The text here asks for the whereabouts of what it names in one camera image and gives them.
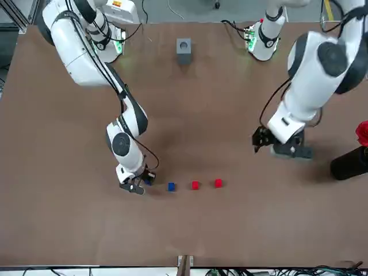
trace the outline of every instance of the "blue block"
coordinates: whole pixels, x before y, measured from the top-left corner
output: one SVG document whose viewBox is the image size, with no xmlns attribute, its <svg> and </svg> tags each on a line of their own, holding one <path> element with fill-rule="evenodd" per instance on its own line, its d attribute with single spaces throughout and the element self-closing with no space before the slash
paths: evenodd
<svg viewBox="0 0 368 276">
<path fill-rule="evenodd" d="M 167 190 L 168 191 L 175 191 L 175 183 L 174 182 L 169 182 L 167 185 Z"/>
<path fill-rule="evenodd" d="M 145 183 L 146 185 L 148 185 L 148 186 L 152 186 L 152 182 L 151 182 L 151 181 L 149 181 L 148 179 L 145 179 L 145 180 L 144 180 L 144 183 Z"/>
</svg>

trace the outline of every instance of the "small cube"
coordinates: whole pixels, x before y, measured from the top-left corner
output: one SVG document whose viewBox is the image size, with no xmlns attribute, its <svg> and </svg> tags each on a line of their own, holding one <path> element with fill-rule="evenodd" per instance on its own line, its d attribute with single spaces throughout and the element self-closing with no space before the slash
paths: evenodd
<svg viewBox="0 0 368 276">
<path fill-rule="evenodd" d="M 198 190 L 200 188 L 200 183 L 198 181 L 192 181 L 191 188 L 192 190 Z"/>
<path fill-rule="evenodd" d="M 223 186 L 223 181 L 221 179 L 216 179 L 214 181 L 214 187 L 215 188 L 221 188 Z"/>
<path fill-rule="evenodd" d="M 191 62 L 191 39 L 177 39 L 177 58 L 180 65 Z"/>
<path fill-rule="evenodd" d="M 169 182 L 167 185 L 167 190 L 168 191 L 175 191 L 175 183 L 174 182 Z"/>
</svg>

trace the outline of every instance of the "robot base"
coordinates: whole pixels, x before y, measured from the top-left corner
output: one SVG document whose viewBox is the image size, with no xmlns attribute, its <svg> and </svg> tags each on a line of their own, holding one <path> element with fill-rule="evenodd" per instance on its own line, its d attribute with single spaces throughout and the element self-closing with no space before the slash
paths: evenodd
<svg viewBox="0 0 368 276">
<path fill-rule="evenodd" d="M 125 32 L 122 31 L 120 28 L 110 24 L 111 29 L 111 37 L 116 40 L 125 39 Z M 110 40 L 109 43 L 106 45 L 106 48 L 103 49 L 102 45 L 94 42 L 94 48 L 97 52 L 97 55 L 101 59 L 102 62 L 111 63 L 115 61 L 120 55 L 124 54 L 124 44 L 125 42 L 119 42 Z"/>
<path fill-rule="evenodd" d="M 295 134 L 285 144 L 274 143 L 271 147 L 271 154 L 281 158 L 303 160 L 311 160 L 313 158 L 312 149 L 304 146 L 304 131 Z"/>
<path fill-rule="evenodd" d="M 246 50 L 257 60 L 265 62 L 272 57 L 274 52 L 276 52 L 280 38 L 276 40 L 275 44 L 271 48 L 266 48 L 258 36 L 258 29 L 260 26 L 260 21 L 249 26 L 244 32 L 244 38 L 246 39 Z"/>
</svg>

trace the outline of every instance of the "red block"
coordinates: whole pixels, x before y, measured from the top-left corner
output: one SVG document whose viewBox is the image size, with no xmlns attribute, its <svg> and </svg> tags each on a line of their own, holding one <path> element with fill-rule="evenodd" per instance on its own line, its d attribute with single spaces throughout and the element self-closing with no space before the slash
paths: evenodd
<svg viewBox="0 0 368 276">
<path fill-rule="evenodd" d="M 198 181 L 192 181 L 191 188 L 193 190 L 198 190 L 200 188 L 200 183 Z"/>
<path fill-rule="evenodd" d="M 215 188 L 221 188 L 223 186 L 223 181 L 221 179 L 216 179 L 214 181 L 214 187 Z"/>
</svg>

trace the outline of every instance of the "gray block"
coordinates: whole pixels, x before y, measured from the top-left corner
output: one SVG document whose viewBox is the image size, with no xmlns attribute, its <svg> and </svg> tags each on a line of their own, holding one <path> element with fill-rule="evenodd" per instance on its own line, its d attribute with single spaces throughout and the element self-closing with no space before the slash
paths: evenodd
<svg viewBox="0 0 368 276">
<path fill-rule="evenodd" d="M 191 39 L 177 39 L 177 56 L 180 65 L 191 62 Z"/>
</svg>

